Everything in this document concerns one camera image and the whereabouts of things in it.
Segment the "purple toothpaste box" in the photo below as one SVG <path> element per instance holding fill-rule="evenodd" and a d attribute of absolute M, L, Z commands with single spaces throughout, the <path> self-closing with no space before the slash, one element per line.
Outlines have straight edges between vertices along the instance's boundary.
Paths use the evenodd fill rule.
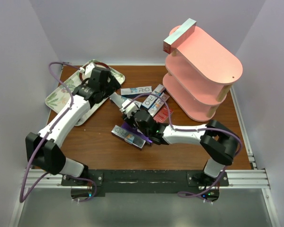
<path fill-rule="evenodd" d="M 135 134 L 136 136 L 140 137 L 141 139 L 146 141 L 146 144 L 148 145 L 152 145 L 152 141 L 146 137 L 144 134 L 140 133 L 137 129 L 132 128 L 129 124 L 127 124 L 126 122 L 124 122 L 121 127 L 133 134 Z"/>

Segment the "silver R&O box front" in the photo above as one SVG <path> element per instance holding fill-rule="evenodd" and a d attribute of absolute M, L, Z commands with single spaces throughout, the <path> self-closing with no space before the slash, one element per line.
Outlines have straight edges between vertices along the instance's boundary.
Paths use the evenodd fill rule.
<path fill-rule="evenodd" d="M 146 140 L 117 125 L 115 125 L 114 128 L 111 130 L 111 133 L 113 136 L 123 140 L 124 142 L 140 150 L 142 150 L 142 148 L 146 144 Z"/>

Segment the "plain silver toothpaste box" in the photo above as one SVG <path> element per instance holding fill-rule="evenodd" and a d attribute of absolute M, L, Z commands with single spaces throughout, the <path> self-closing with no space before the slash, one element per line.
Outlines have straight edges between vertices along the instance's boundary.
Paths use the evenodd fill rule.
<path fill-rule="evenodd" d="M 127 98 L 118 95 L 116 92 L 110 95 L 109 98 L 114 104 L 117 105 L 122 113 L 125 112 L 125 106 L 129 103 L 129 100 Z"/>

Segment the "dark red toothpaste box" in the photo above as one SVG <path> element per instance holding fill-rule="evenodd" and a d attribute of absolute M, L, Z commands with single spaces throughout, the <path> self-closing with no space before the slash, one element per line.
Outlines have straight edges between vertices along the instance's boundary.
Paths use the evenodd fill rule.
<path fill-rule="evenodd" d="M 159 112 L 154 116 L 154 120 L 159 123 L 169 123 L 169 119 L 173 114 L 173 110 L 171 108 L 167 108 L 164 106 L 159 110 Z"/>

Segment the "red 3D toothpaste box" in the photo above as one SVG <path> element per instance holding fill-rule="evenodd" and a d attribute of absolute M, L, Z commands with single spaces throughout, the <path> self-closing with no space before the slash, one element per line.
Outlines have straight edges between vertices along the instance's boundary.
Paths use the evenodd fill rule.
<path fill-rule="evenodd" d="M 187 19 L 163 40 L 163 51 L 171 54 L 195 31 L 195 27 L 196 21 L 191 18 Z"/>

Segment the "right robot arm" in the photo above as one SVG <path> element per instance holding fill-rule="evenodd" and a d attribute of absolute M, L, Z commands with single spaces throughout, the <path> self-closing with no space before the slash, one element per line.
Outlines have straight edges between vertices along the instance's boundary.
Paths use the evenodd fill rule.
<path fill-rule="evenodd" d="M 211 186 L 227 166 L 232 165 L 239 137 L 216 120 L 199 126 L 176 126 L 156 122 L 145 110 L 123 111 L 123 120 L 149 138 L 154 144 L 194 144 L 210 156 L 201 174 L 202 182 Z"/>

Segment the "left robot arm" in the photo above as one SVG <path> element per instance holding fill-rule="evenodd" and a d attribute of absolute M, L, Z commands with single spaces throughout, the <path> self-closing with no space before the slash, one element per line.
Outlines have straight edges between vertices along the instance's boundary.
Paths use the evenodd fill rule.
<path fill-rule="evenodd" d="M 89 179 L 88 166 L 67 158 L 61 150 L 62 144 L 84 114 L 120 87 L 110 69 L 94 67 L 90 77 L 75 87 L 69 102 L 56 117 L 38 133 L 31 132 L 26 136 L 28 164 L 53 175 L 72 176 L 77 185 L 85 185 Z"/>

